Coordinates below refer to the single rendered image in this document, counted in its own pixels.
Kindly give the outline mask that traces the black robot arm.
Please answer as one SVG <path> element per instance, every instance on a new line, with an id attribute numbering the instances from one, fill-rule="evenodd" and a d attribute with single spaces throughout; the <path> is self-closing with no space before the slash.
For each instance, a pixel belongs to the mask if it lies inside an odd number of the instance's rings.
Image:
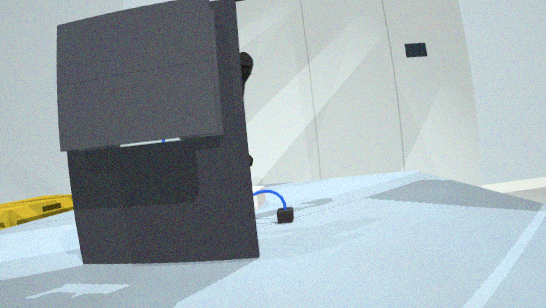
<path id="1" fill-rule="evenodd" d="M 252 69 L 254 66 L 253 58 L 246 52 L 241 52 L 240 54 L 240 63 L 241 63 L 241 72 L 242 72 L 242 81 L 243 81 L 243 90 L 245 89 L 245 84 L 248 81 L 249 77 L 252 74 Z M 253 164 L 253 158 L 249 154 L 250 166 Z"/>

